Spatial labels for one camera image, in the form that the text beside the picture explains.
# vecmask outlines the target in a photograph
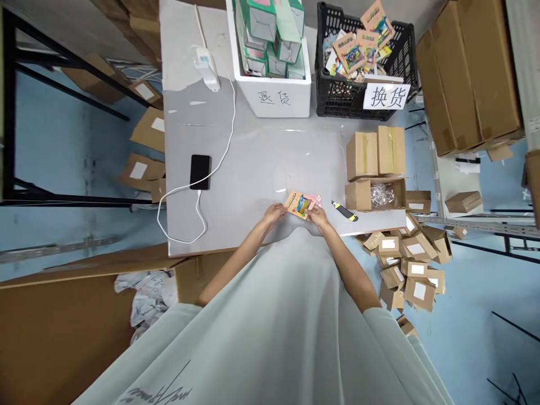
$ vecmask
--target light green garment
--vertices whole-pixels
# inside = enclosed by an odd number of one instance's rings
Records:
[[[170,308],[75,404],[451,405],[412,342],[387,310],[361,314],[324,239],[298,228],[204,309]]]

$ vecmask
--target person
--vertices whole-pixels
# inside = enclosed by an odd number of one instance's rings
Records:
[[[271,205],[206,285],[176,304],[75,402],[453,404],[419,339],[405,337],[328,222],[259,251]]]

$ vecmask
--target smartphone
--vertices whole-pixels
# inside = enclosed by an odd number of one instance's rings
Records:
[[[212,160],[206,155],[191,155],[191,175],[190,184],[205,178],[210,174]],[[210,188],[210,177],[190,186],[192,190],[208,190]]]

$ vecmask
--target white box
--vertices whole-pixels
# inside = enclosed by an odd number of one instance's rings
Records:
[[[309,117],[311,69],[305,36],[302,37],[302,53],[298,56],[304,58],[304,80],[246,76],[240,64],[232,2],[233,0],[226,0],[234,76],[253,113],[259,118]]]

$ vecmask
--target black plastic crate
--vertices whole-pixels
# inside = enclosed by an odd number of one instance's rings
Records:
[[[387,43],[392,53],[381,62],[388,76],[403,78],[411,85],[407,102],[418,93],[415,29],[412,24],[393,21],[394,37]],[[364,110],[367,83],[355,83],[342,76],[331,76],[323,61],[322,42],[329,35],[364,29],[360,19],[345,15],[343,9],[320,2],[317,4],[317,48],[315,75],[317,115],[388,121],[396,110]]]

